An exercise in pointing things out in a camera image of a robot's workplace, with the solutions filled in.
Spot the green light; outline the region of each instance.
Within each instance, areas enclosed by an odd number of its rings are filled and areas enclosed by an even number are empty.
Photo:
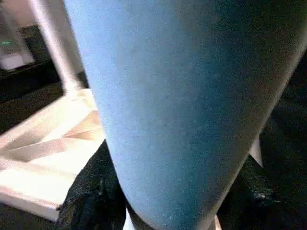
[[[1,42],[0,44],[2,46],[8,46],[9,44],[11,44],[12,42],[11,41],[8,41],[8,42]]]

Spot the blue tube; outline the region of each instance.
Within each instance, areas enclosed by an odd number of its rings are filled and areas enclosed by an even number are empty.
[[[206,229],[306,47],[303,1],[66,0],[119,182]]]

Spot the black fabric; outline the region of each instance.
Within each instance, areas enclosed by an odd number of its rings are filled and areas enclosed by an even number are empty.
[[[122,230],[125,219],[125,197],[104,141],[70,187],[55,229]]]
[[[219,212],[223,230],[305,230],[302,217],[276,193],[249,156]]]

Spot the metal leg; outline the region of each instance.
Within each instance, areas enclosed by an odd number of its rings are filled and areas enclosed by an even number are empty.
[[[64,43],[65,36],[63,36],[63,33],[65,32],[61,30],[63,26],[62,24],[55,24],[54,22],[54,17],[58,16],[64,17],[64,19],[59,23],[68,23],[66,21],[67,18],[65,17],[66,11],[63,2],[51,2],[49,0],[29,0],[29,3],[42,32],[52,60],[59,73],[64,92],[76,92],[78,89],[82,88],[82,84],[77,78],[77,73],[80,71],[79,65],[81,65],[80,61],[78,60],[79,57],[77,47],[73,47],[73,44]]]
[[[66,0],[125,196],[155,229],[211,222],[306,47],[306,5]]]

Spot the white metal pole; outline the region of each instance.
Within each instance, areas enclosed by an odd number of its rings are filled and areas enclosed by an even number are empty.
[[[64,93],[76,92],[82,84],[77,79],[73,64],[65,50],[59,28],[52,20],[48,2],[46,0],[29,0],[29,3],[58,71]]]

